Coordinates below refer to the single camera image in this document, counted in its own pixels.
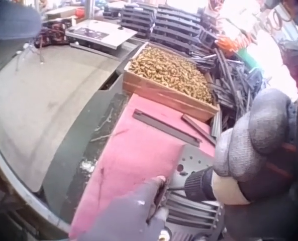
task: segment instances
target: drill chuck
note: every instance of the drill chuck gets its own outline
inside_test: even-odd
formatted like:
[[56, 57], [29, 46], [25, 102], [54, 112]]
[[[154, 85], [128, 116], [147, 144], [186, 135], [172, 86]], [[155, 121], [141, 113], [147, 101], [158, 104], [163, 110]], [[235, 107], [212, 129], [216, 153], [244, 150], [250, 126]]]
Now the drill chuck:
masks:
[[215, 201], [211, 187], [212, 167], [192, 173], [185, 181], [184, 192], [191, 201]]

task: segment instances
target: wooden crate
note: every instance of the wooden crate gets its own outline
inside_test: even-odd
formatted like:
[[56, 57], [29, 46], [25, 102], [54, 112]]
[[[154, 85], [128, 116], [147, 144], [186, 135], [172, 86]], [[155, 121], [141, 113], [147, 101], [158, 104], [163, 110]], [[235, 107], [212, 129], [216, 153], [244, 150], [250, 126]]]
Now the wooden crate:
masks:
[[[135, 59], [141, 53], [141, 51], [148, 46], [148, 44], [172, 54], [181, 56], [174, 53], [173, 51], [158, 47], [152, 43], [145, 43], [132, 59]], [[206, 102], [199, 101], [177, 90], [173, 90], [163, 86], [162, 84], [156, 83], [153, 80], [134, 74], [129, 71], [130, 65], [131, 61], [129, 61], [124, 68], [123, 90], [125, 92], [129, 94], [135, 93], [143, 98], [166, 105], [202, 122], [208, 121], [220, 110], [219, 105], [216, 103], [215, 105], [211, 105]], [[212, 82], [212, 78], [209, 74], [206, 74], [205, 78], [208, 82]]]

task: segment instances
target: pink cloth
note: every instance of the pink cloth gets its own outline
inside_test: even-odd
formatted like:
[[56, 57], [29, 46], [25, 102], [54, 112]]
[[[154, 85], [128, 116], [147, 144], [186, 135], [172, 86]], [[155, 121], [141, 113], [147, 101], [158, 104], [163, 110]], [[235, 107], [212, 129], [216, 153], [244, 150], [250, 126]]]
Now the pink cloth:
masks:
[[[177, 166], [185, 143], [134, 119], [135, 109], [203, 140], [180, 119], [182, 113], [133, 94], [85, 188], [72, 222], [70, 238], [88, 230], [98, 213], [114, 197], [129, 192], [147, 178], [171, 176]], [[206, 132], [210, 131], [208, 125], [194, 121]], [[215, 149], [208, 141], [203, 140], [200, 148], [214, 156]]]

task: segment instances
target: gray work glove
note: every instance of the gray work glove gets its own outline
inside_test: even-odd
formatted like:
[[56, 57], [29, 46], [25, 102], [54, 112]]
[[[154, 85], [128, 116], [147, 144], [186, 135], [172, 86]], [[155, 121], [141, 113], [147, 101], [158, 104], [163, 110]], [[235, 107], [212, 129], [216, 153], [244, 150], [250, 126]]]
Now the gray work glove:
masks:
[[218, 140], [213, 165], [215, 198], [228, 205], [245, 205], [286, 192], [294, 181], [295, 152], [287, 140], [290, 98], [264, 89], [251, 110]]
[[164, 177], [156, 177], [140, 185], [135, 191], [114, 199], [98, 216], [92, 228], [78, 241], [156, 241], [168, 216], [168, 210], [155, 213], [154, 199], [164, 184]]

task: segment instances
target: pink mat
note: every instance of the pink mat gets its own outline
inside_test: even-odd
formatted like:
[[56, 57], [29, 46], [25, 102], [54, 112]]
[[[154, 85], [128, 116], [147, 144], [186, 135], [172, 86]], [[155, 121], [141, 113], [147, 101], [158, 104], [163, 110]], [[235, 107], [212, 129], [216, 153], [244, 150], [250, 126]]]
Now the pink mat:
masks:
[[[70, 238], [89, 229], [98, 213], [114, 197], [134, 189], [147, 178], [170, 176], [177, 165], [185, 143], [134, 119], [135, 109], [202, 139], [180, 119], [182, 113], [133, 94], [85, 188], [72, 222]], [[208, 125], [195, 121], [206, 132], [210, 131]], [[203, 140], [200, 148], [214, 156], [215, 149], [208, 141]]]

